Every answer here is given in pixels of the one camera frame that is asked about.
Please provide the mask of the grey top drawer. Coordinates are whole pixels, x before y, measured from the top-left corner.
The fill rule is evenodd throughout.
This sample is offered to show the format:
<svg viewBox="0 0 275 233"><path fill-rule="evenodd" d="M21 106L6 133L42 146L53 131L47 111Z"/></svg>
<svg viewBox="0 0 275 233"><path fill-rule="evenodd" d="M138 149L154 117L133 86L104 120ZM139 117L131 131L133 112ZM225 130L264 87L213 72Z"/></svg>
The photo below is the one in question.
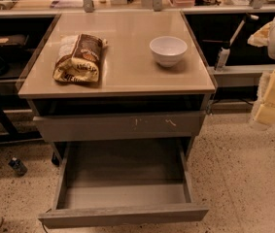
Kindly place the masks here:
<svg viewBox="0 0 275 233"><path fill-rule="evenodd" d="M47 142L197 136L204 112L35 116Z"/></svg>

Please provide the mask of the grey drawer cabinet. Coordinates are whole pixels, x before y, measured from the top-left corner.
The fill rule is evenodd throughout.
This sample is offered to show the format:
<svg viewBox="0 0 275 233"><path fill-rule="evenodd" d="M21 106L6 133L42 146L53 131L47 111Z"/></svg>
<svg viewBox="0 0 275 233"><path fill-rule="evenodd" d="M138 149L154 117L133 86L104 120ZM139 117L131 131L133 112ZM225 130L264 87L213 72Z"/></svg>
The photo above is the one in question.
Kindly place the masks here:
<svg viewBox="0 0 275 233"><path fill-rule="evenodd" d="M60 83L52 73L60 41L86 33L106 39L100 79L96 83ZM159 66L150 42L174 36L188 45L185 56L171 68ZM204 112L216 90L189 26L180 12L75 13L59 17L18 94L34 117ZM179 140L184 151L196 136Z"/></svg>

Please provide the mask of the white bottle with nozzle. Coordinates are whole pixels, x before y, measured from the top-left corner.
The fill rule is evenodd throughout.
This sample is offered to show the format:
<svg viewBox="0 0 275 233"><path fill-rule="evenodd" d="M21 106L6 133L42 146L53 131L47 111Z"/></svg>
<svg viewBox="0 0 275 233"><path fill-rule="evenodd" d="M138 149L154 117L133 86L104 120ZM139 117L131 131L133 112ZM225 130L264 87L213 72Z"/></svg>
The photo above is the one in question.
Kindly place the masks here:
<svg viewBox="0 0 275 233"><path fill-rule="evenodd" d="M216 62L214 64L214 69L216 71L221 71L228 60L230 55L230 47L232 46L233 42L236 40L237 36L239 35L240 31L242 30L243 26L245 25L247 20L258 20L259 16L252 15L252 14L245 14L239 23L238 27L234 31L233 35L228 41L224 41L222 47L218 52L218 56Z"/></svg>

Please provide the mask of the white ceramic bowl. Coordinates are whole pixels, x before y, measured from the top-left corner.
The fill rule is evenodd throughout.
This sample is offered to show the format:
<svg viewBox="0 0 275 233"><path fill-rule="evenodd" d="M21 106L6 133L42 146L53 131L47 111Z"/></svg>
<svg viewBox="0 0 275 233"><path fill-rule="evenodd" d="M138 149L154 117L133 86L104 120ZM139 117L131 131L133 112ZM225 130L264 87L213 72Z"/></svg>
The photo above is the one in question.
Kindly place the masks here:
<svg viewBox="0 0 275 233"><path fill-rule="evenodd" d="M162 67L173 67L179 63L187 49L185 41L172 36L157 37L150 42L153 58Z"/></svg>

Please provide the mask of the brown yellow chip bag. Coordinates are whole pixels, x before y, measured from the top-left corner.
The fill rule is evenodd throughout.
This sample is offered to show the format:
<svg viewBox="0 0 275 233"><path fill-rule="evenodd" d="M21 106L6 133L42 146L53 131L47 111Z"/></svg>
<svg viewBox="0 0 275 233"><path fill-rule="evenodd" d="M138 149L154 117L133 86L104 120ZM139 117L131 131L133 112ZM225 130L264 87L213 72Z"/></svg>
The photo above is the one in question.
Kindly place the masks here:
<svg viewBox="0 0 275 233"><path fill-rule="evenodd" d="M60 41L52 77L62 83L96 83L107 40L79 34L65 36Z"/></svg>

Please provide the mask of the small blue can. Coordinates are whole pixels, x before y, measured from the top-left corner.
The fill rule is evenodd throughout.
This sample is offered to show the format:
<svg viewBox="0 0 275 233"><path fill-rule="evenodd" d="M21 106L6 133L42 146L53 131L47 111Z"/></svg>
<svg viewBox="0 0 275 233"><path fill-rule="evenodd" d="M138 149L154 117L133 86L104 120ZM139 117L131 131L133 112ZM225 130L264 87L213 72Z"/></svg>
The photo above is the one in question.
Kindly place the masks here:
<svg viewBox="0 0 275 233"><path fill-rule="evenodd" d="M27 173L26 166L18 158L13 157L9 161L9 166L15 171L18 176L24 176Z"/></svg>

